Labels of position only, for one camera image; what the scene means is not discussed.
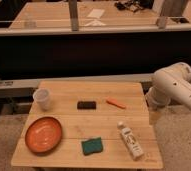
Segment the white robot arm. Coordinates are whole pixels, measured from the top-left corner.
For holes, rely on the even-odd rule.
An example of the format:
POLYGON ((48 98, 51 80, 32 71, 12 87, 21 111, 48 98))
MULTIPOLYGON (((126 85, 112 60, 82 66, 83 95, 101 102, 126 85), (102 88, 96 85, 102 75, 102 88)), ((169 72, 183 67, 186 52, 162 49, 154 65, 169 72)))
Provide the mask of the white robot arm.
POLYGON ((157 110, 175 100, 191 110, 190 79, 191 66, 184 62, 158 69, 152 75, 152 86, 145 95, 148 105, 157 110))

